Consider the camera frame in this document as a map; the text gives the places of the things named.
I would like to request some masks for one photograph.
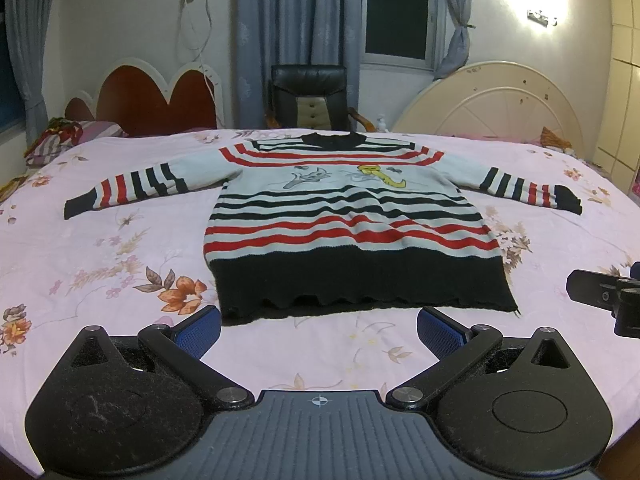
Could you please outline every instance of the window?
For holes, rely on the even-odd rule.
[[[442,56],[441,0],[363,0],[363,57],[368,63],[432,70]]]
[[[0,132],[24,119],[24,105],[15,85],[9,60],[4,22],[4,0],[0,0]]]

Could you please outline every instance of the cream cabinet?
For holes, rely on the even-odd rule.
[[[593,161],[629,193],[640,165],[640,0],[611,0],[609,85]]]

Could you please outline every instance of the red headboard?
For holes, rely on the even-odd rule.
[[[168,85],[148,63],[123,60],[106,75],[95,99],[85,92],[73,97],[65,117],[118,123],[131,137],[215,129],[223,122],[222,85],[212,69],[204,69],[202,73],[199,64],[185,65]]]

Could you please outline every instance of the pink floral bedsheet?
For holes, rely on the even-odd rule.
[[[217,130],[146,139],[97,139],[34,174],[0,205],[0,447],[42,471],[24,434],[24,413],[78,331],[111,335],[169,325],[216,304],[202,237],[219,189],[89,212],[64,221],[65,200],[108,176],[237,139],[305,130]],[[554,326],[572,346],[614,417],[612,441],[640,418],[640,344],[616,337],[602,310],[569,300],[576,268],[628,274],[640,260],[640,208],[581,162],[526,144],[410,136],[540,184],[564,184],[584,213],[536,208],[465,192],[498,237],[519,312],[446,312],[509,336]],[[452,276],[451,279],[463,279]],[[264,388],[386,391],[433,364],[420,343],[417,309],[258,320],[223,328],[203,361],[257,396]]]

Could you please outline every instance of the chair armrest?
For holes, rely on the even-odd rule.
[[[280,123],[276,120],[275,115],[273,115],[273,111],[267,109],[267,111],[265,111],[264,113],[264,118],[267,121],[267,128],[270,130],[274,130],[274,129],[279,129],[282,126],[280,126]]]
[[[360,124],[362,124],[362,126],[364,126],[364,129],[367,133],[372,133],[372,132],[376,132],[376,127],[373,125],[373,123],[367,119],[365,119],[363,116],[361,116],[355,108],[347,108],[347,113],[356,121],[358,121]]]

